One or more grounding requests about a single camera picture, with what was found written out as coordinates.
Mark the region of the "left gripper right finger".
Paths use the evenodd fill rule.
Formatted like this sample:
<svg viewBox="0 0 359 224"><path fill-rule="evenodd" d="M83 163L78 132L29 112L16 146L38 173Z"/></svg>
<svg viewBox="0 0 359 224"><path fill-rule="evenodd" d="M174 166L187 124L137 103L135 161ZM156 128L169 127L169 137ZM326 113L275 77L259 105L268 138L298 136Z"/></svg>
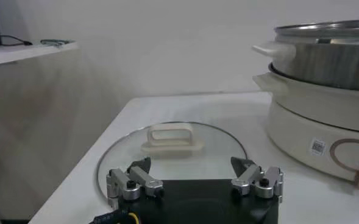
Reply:
<svg viewBox="0 0 359 224"><path fill-rule="evenodd" d="M254 193L258 198L277 197L282 201L283 172L279 167L264 170L250 159L237 157L231 157L230 162L236 174L236 178L230 182L235 195L244 197Z"/></svg>

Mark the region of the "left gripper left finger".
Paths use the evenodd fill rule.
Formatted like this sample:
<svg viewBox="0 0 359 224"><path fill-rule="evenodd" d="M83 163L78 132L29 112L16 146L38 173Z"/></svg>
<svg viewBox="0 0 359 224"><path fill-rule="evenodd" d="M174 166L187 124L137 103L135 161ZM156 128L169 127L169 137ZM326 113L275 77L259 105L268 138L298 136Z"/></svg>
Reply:
<svg viewBox="0 0 359 224"><path fill-rule="evenodd" d="M110 169L106 175L107 201L113 210L119 209L120 200L134 202L144 195L161 199L164 197L162 180L150 176L151 159L146 157L134 161L125 172L121 169Z"/></svg>

